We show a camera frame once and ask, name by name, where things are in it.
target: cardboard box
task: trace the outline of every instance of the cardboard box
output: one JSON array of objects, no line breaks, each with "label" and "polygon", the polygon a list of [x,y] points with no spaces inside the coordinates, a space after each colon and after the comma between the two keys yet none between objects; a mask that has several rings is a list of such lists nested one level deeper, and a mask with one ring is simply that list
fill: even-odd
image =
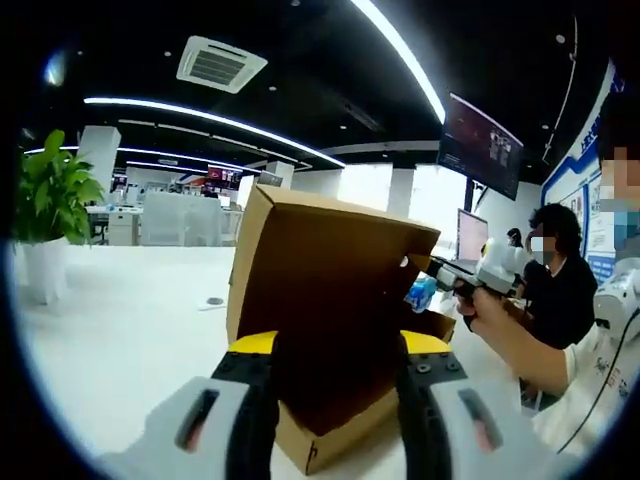
[{"label": "cardboard box", "polygon": [[[230,278],[229,341],[277,330],[276,441],[310,474],[397,411],[398,331],[453,320],[403,301],[440,232],[303,192],[254,187]],[[409,259],[401,267],[405,256]]]}]

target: black hair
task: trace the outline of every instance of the black hair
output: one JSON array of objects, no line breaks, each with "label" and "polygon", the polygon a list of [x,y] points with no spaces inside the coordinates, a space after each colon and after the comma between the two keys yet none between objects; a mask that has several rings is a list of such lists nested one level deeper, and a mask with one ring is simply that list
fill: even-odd
[{"label": "black hair", "polygon": [[629,160],[639,160],[640,96],[612,92],[600,109],[596,148],[598,160],[613,160],[613,149],[626,147]]},{"label": "black hair", "polygon": [[556,250],[563,255],[580,253],[582,234],[576,214],[559,203],[550,203],[533,212],[529,226],[537,229],[542,225],[542,235],[556,237]]},{"label": "black hair", "polygon": [[514,247],[523,248],[522,245],[522,233],[519,228],[512,228],[507,232],[507,237],[511,239],[512,245]]}]

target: cable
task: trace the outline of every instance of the cable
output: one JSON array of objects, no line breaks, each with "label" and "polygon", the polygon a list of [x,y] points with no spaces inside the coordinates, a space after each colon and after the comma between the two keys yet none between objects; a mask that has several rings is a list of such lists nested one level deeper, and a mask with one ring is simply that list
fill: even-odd
[{"label": "cable", "polygon": [[591,408],[587,412],[587,415],[584,417],[584,419],[582,420],[582,422],[580,423],[580,425],[578,426],[576,431],[573,432],[573,434],[564,443],[564,445],[560,448],[560,450],[558,450],[556,452],[557,454],[562,453],[562,451],[569,446],[569,444],[573,441],[573,439],[576,438],[576,435],[578,435],[580,430],[582,430],[582,427],[584,427],[584,425],[587,423],[587,420],[589,420],[589,417],[591,416],[591,413],[596,408],[596,405],[598,404],[598,401],[600,400],[600,397],[602,396],[602,392],[604,392],[604,389],[607,386],[607,382],[609,382],[609,377],[611,376],[611,372],[613,372],[613,367],[615,367],[616,361],[618,360],[618,355],[620,354],[620,350],[622,349],[622,344],[624,343],[624,337],[627,335],[627,330],[629,330],[629,327],[631,326],[631,322],[633,321],[633,319],[636,318],[638,315],[640,315],[640,309],[636,310],[636,312],[633,315],[631,315],[631,318],[627,322],[627,325],[624,327],[624,331],[622,332],[622,338],[620,339],[620,344],[618,345],[618,348],[616,349],[616,354],[613,356],[613,361],[611,362],[611,366],[609,367],[609,371],[607,372],[607,376],[605,377],[604,382],[602,383],[602,387],[600,387],[600,391],[598,392],[598,395],[596,396],[596,399],[593,402],[593,405],[591,405]]}]

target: blue sign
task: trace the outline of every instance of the blue sign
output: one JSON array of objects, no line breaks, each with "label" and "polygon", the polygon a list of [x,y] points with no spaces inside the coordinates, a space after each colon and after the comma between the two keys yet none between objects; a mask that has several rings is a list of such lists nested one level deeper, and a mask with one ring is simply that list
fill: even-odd
[{"label": "blue sign", "polygon": [[587,262],[591,267],[593,275],[598,281],[598,285],[602,285],[608,278],[613,275],[613,267],[616,263],[615,257],[603,257],[601,255],[589,255]]}]

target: person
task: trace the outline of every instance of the person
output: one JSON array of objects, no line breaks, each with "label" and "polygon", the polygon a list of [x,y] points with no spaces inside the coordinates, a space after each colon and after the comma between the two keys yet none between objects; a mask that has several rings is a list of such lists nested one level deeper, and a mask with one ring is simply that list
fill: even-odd
[{"label": "person", "polygon": [[522,245],[522,233],[519,228],[512,228],[509,230],[507,232],[507,237],[509,237],[509,246],[524,248],[524,245]]},{"label": "person", "polygon": [[[630,158],[631,149],[626,147],[638,141],[638,130],[634,133],[628,129],[625,134],[624,129],[615,128],[618,117],[626,120],[629,111],[635,118],[640,116],[640,104],[637,98],[634,100],[620,94],[607,97],[597,141],[604,193],[601,210],[613,207],[614,215],[628,222],[620,224],[624,228],[618,228],[617,220],[611,224],[618,247],[616,260],[637,258],[640,264],[640,156]],[[602,199],[614,202],[607,204]],[[614,335],[621,325],[614,329],[605,323],[594,324],[580,342],[558,349],[533,337],[509,316],[502,301],[484,289],[476,289],[472,302],[459,299],[458,310],[472,317],[470,329],[520,377],[562,396],[532,420],[541,439],[556,452],[577,456],[589,453],[617,418],[638,379],[640,335],[624,338],[623,342],[624,333]]]},{"label": "person", "polygon": [[535,259],[524,272],[530,331],[551,347],[566,348],[593,325],[591,299],[598,283],[580,254],[580,225],[571,209],[545,205],[534,211],[529,225],[527,248]]}]

